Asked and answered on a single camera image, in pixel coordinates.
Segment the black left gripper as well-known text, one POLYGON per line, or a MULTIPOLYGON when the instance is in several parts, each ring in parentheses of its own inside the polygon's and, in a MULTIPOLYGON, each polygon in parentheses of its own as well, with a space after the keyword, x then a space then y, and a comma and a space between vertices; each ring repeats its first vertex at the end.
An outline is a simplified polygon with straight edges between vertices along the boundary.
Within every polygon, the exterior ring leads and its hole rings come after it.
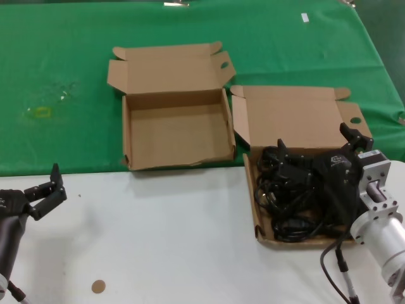
POLYGON ((26 190, 1 190, 1 218, 29 215, 36 221, 67 200, 59 165, 53 164, 50 181, 26 190), (29 200, 38 204, 30 207, 29 200))

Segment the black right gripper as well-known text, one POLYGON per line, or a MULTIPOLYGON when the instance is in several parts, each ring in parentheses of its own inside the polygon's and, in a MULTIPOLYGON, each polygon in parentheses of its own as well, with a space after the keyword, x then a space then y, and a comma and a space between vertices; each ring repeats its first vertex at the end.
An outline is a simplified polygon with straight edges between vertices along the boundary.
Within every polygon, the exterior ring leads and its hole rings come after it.
POLYGON ((355 151, 371 151, 373 139, 362 135, 358 129, 349 128, 344 122, 340 124, 340 133, 347 141, 343 147, 322 151, 313 157, 289 152, 284 142, 278 139, 278 173, 299 184, 311 184, 314 173, 320 195, 332 213, 342 219, 355 219, 359 212, 355 151))

